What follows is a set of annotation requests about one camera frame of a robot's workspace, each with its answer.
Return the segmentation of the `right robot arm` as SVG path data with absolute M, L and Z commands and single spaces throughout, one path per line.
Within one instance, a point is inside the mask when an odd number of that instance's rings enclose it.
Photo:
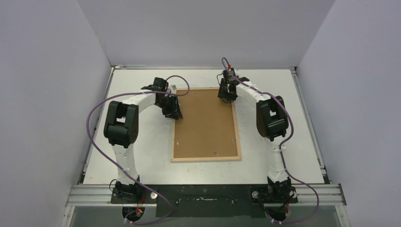
M 289 126 L 288 116 L 282 109 L 283 99 L 272 98 L 253 86 L 246 77 L 238 77 L 233 68 L 223 70 L 219 82 L 218 98 L 225 103 L 234 102 L 238 97 L 245 99 L 256 111 L 256 128 L 268 145 L 268 190 L 267 197 L 274 203 L 282 202 L 290 196 L 291 182 L 283 163 L 279 145 L 275 138 L 285 137 Z

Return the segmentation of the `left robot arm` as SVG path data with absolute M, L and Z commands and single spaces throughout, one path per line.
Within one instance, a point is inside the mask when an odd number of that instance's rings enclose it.
M 123 101 L 111 101 L 108 106 L 104 136 L 108 139 L 118 168 L 115 194 L 117 198 L 134 204 L 144 197 L 135 167 L 133 144 L 139 134 L 139 114 L 150 106 L 161 108 L 166 118 L 182 118 L 176 86 L 163 78 L 155 78 L 153 84 L 143 87 L 138 94 Z

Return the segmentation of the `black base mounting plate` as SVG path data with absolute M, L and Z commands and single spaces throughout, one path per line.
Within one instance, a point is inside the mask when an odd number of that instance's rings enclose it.
M 150 205 L 155 205 L 157 218 L 165 215 L 172 218 L 263 218 L 269 210 L 283 216 L 287 204 L 298 202 L 294 187 L 275 190 L 267 184 L 150 184 L 149 187 L 151 191 L 141 186 L 132 190 L 117 185 L 110 202 L 124 205 L 124 215 L 133 211 L 129 218 L 140 218 Z

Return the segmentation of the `aluminium front rail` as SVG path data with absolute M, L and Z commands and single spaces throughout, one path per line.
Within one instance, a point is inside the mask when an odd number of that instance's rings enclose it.
M 144 190 L 140 207 L 155 207 L 169 200 L 173 206 L 185 201 L 225 201 L 228 205 L 259 204 L 278 206 L 281 202 L 272 202 L 267 197 L 265 184 L 151 184 L 152 191 Z M 296 206 L 338 206 L 346 205 L 341 185 L 339 184 L 294 184 L 296 195 L 291 203 Z M 80 184 L 72 186 L 67 206 L 118 206 L 136 207 L 134 202 L 117 198 L 115 189 L 107 184 Z

